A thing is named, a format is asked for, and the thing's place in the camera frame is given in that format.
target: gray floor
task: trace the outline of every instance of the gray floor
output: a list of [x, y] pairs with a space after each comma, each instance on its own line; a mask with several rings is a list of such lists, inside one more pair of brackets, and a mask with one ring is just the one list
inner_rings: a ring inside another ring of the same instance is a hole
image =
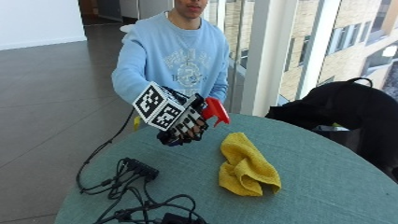
[[88, 26], [87, 42], [0, 51], [0, 223], [54, 223], [86, 158], [124, 124], [132, 106], [109, 77], [119, 29]]

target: yellow microfiber towel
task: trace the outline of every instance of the yellow microfiber towel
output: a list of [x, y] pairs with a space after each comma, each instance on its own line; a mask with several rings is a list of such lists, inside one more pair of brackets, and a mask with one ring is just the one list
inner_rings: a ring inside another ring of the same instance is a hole
[[261, 182], [272, 185], [275, 193], [280, 191], [279, 173], [245, 133], [231, 133], [227, 136], [221, 152], [228, 160], [219, 172], [219, 184], [224, 188], [241, 196], [261, 196]]

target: black backpack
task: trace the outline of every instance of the black backpack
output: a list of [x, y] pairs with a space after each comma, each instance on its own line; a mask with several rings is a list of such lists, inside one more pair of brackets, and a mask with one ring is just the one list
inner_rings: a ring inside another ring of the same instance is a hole
[[[370, 87], [356, 83], [365, 79]], [[398, 183], [398, 103], [368, 78], [328, 83], [301, 99], [272, 106], [265, 118], [305, 128], [350, 148]], [[338, 124], [349, 131], [322, 131]]]

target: person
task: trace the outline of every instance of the person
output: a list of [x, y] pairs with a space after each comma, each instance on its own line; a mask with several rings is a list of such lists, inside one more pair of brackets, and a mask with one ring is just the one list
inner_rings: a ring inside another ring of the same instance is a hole
[[175, 0], [171, 11], [133, 25], [112, 73], [115, 91], [128, 103], [149, 81], [224, 103], [229, 45], [223, 31], [200, 17], [207, 5], [208, 0]]

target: round table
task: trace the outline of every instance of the round table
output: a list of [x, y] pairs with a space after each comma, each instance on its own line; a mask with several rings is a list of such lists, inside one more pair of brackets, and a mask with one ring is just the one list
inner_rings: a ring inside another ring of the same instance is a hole
[[[157, 129], [139, 130], [93, 159], [83, 173], [84, 184], [112, 177], [117, 161], [128, 157], [160, 170], [148, 184], [153, 199], [191, 195], [208, 223], [398, 223], [398, 185], [348, 148], [281, 121], [239, 114], [231, 118], [232, 123], [217, 128], [211, 119], [201, 141], [181, 147], [164, 146]], [[239, 196], [219, 186], [219, 168], [227, 161], [220, 145], [229, 133], [245, 133], [277, 169], [283, 184], [277, 194], [268, 185], [261, 197]], [[176, 203], [191, 206], [188, 200]], [[75, 187], [56, 223], [95, 223], [111, 204], [105, 193], [84, 195]], [[133, 194], [125, 194], [112, 211], [137, 205]], [[187, 215], [172, 208], [148, 214], [163, 218], [167, 212]]]

